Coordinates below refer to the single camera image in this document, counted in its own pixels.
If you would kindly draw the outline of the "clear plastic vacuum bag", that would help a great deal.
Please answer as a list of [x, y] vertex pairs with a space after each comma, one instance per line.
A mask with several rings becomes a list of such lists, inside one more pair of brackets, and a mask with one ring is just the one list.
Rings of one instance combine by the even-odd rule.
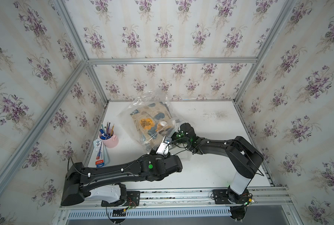
[[162, 91], [137, 97], [117, 118], [129, 137], [147, 151], [158, 149], [165, 136], [172, 137], [186, 122]]

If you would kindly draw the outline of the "beige floral fleece blanket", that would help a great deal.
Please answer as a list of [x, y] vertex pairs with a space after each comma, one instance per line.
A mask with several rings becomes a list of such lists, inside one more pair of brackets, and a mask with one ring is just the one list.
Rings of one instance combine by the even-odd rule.
[[[163, 102], [152, 102], [146, 106], [139, 107], [130, 113], [134, 122], [141, 144], [156, 145], [164, 136], [174, 133], [175, 122], [167, 104]], [[159, 124], [166, 121], [167, 126]]]

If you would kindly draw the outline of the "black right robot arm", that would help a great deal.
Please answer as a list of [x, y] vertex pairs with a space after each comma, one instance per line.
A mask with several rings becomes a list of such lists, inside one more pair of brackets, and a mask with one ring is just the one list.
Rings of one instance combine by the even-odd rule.
[[176, 144], [185, 144], [186, 150], [192, 154], [228, 157], [236, 170], [228, 191], [235, 197], [247, 195], [247, 186], [264, 161], [262, 153], [245, 138], [237, 136], [230, 140], [211, 140], [199, 137], [189, 123], [182, 124], [172, 135], [172, 140]]

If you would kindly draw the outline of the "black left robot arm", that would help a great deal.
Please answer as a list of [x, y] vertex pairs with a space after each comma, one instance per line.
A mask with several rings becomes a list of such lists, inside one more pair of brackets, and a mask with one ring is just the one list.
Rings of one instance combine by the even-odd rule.
[[100, 168], [74, 163], [65, 176], [61, 206], [77, 205], [86, 199], [120, 205], [127, 200], [125, 182], [161, 181], [182, 169], [176, 155], [145, 154], [126, 164]]

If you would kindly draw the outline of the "pink pen cup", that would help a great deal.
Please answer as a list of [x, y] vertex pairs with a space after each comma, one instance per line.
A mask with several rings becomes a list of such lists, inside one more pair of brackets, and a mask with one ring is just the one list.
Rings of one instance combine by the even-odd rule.
[[105, 137], [103, 136], [103, 134], [99, 133], [99, 138], [102, 140], [103, 144], [109, 149], [115, 148], [119, 143], [119, 139], [116, 135], [113, 135], [111, 137]]

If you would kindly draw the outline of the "blue pen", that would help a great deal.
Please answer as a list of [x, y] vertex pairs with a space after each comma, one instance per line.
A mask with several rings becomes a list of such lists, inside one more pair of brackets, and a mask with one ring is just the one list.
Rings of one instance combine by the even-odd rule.
[[99, 137], [101, 140], [107, 140], [108, 134], [105, 133], [104, 129], [99, 130]]

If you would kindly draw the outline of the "white toothpaste box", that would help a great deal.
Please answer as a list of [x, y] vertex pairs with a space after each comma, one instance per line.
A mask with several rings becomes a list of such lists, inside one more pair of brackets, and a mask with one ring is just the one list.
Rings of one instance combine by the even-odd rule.
[[97, 168], [104, 167], [109, 164], [110, 159], [108, 157], [106, 146], [103, 143], [103, 140], [96, 139], [93, 142], [94, 148], [96, 151], [96, 160], [95, 165]]

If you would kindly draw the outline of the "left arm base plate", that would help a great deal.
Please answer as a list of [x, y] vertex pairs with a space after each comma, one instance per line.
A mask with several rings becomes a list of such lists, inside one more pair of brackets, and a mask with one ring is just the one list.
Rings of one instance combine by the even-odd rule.
[[120, 199], [114, 203], [102, 201], [101, 207], [136, 207], [139, 206], [140, 194], [140, 191], [127, 191], [126, 194], [122, 194]]

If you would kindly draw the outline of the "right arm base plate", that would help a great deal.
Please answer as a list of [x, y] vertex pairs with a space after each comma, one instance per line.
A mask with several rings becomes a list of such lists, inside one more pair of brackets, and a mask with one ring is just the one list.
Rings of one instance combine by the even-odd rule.
[[247, 189], [239, 195], [230, 188], [228, 189], [214, 189], [210, 198], [214, 200], [215, 204], [240, 204], [242, 206], [248, 206], [252, 203], [253, 194]]

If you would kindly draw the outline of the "aluminium mounting rail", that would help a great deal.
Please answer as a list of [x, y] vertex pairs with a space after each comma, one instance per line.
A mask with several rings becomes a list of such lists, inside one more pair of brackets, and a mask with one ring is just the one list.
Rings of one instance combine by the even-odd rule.
[[[227, 188], [167, 188], [167, 189], [128, 189], [123, 191], [140, 191], [139, 208], [152, 207], [198, 207], [212, 205], [238, 206], [240, 204], [215, 204], [210, 198], [214, 189]], [[248, 187], [247, 190], [253, 194], [251, 205], [292, 205], [292, 199], [285, 187], [262, 186]], [[86, 198], [84, 202], [72, 206], [61, 206], [61, 209], [91, 209], [101, 208], [102, 198]]]

